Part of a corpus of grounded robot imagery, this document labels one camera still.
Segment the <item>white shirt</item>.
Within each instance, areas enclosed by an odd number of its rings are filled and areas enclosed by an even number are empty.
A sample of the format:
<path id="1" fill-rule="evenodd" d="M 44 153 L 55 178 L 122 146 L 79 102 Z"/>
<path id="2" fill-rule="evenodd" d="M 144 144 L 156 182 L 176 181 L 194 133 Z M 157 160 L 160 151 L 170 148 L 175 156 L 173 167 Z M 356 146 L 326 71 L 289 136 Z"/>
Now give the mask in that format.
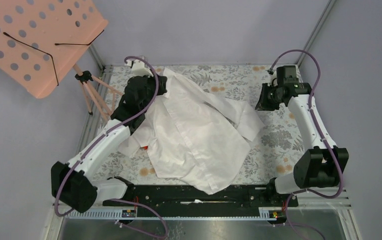
<path id="1" fill-rule="evenodd" d="M 159 178 L 215 194 L 232 184 L 264 123 L 248 102 L 205 92 L 168 68 L 163 76 L 167 92 L 118 150 L 131 158 L 146 147 Z"/>

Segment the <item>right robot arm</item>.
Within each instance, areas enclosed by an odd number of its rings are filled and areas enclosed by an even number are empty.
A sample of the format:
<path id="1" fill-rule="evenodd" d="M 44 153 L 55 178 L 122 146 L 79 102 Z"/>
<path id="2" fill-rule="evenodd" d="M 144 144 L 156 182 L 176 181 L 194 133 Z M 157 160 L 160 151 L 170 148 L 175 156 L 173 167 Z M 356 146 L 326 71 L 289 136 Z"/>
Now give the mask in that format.
<path id="1" fill-rule="evenodd" d="M 276 111 L 283 104 L 294 115 L 301 139 L 303 156 L 292 173 L 270 180 L 266 201 L 280 205 L 286 194 L 311 188 L 342 188 L 343 171 L 349 159 L 346 148 L 338 147 L 320 118 L 309 83 L 300 82 L 294 65 L 269 69 L 269 83 L 262 85 L 257 111 Z"/>

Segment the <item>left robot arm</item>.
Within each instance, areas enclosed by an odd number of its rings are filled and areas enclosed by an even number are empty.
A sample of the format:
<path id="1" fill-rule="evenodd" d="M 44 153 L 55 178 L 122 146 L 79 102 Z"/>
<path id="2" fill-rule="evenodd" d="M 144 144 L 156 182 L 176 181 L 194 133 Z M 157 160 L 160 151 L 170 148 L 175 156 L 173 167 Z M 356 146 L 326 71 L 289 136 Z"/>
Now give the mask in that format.
<path id="1" fill-rule="evenodd" d="M 57 161 L 50 170 L 51 194 L 55 198 L 54 212 L 58 217 L 59 203 L 79 213 L 88 211 L 96 202 L 116 199 L 127 206 L 134 192 L 120 178 L 92 181 L 101 164 L 121 143 L 127 140 L 145 120 L 145 112 L 155 99 L 167 92 L 165 76 L 134 76 L 127 81 L 118 107 L 99 135 L 68 162 Z"/>

